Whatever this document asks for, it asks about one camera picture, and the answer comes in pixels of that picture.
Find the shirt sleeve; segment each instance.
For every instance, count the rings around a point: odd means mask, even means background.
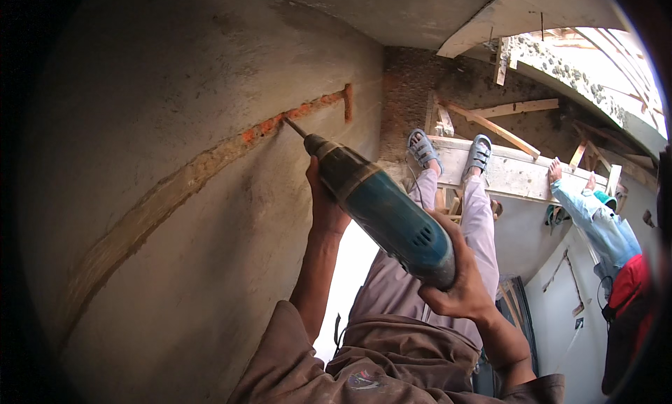
[[[229,403],[269,402],[325,375],[324,364],[314,356],[301,316],[281,300]]]
[[[592,224],[593,215],[602,209],[602,202],[595,197],[592,190],[584,189],[580,194],[575,194],[567,190],[562,179],[550,184],[550,192],[572,216],[572,220],[582,228]]]
[[[508,404],[561,404],[565,400],[565,375],[555,373],[516,385],[501,400]]]

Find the electrical wire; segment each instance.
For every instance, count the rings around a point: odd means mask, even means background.
[[[611,279],[611,284],[614,284],[614,278],[611,276],[604,276],[599,283],[597,283],[597,292],[595,293],[595,298],[597,299],[597,306],[600,307],[601,310],[604,310],[604,307],[600,304],[600,286],[602,286],[602,282],[604,282],[604,279],[606,278]]]
[[[408,166],[408,170],[411,171],[411,175],[413,176],[413,180],[415,181],[415,186],[418,188],[418,193],[420,194],[420,204],[422,205],[422,208],[425,208],[425,202],[422,199],[422,190],[420,190],[420,186],[418,185],[418,180],[415,177],[413,169],[411,169],[411,166],[408,164],[408,155],[404,157],[404,161],[406,162],[406,166]]]

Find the drill power cord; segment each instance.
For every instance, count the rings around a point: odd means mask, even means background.
[[[411,169],[411,166],[408,164],[408,153],[404,157],[404,161],[406,162],[408,170],[411,171],[411,175],[413,176],[413,180],[415,181],[415,186],[418,188],[418,193],[420,194],[420,205],[422,206],[422,208],[425,208],[425,202],[422,199],[422,191],[420,190],[420,186],[418,185],[418,179],[415,177],[413,169]]]

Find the gray pants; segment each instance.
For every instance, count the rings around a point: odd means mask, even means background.
[[[438,177],[432,170],[424,170],[418,183],[408,195],[420,205],[420,192],[426,208],[434,208]],[[485,194],[481,177],[469,177],[464,183],[462,205],[462,234],[467,245],[474,250],[478,270],[485,289],[495,300],[499,284],[499,268],[495,257],[495,223],[492,220],[490,198]],[[417,319],[435,327],[451,328],[477,348],[483,347],[476,325],[468,319],[438,316],[423,302],[417,291],[420,281],[401,267],[398,261],[379,251],[364,286],[361,287],[350,310],[350,320],[365,315],[393,314]]]

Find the white wall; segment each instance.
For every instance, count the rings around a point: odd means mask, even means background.
[[[567,261],[560,266],[548,290],[542,292],[542,286],[551,278],[566,248],[585,306],[585,310],[576,317],[572,316],[572,310],[579,304],[579,299]],[[607,324],[597,304],[600,280],[593,274],[593,265],[586,243],[572,226],[548,261],[525,285],[539,358],[539,375],[565,374],[566,403],[601,403],[606,399],[600,386],[607,350]],[[604,302],[600,289],[602,306]],[[576,333],[575,321],[581,317],[584,318],[584,326]]]

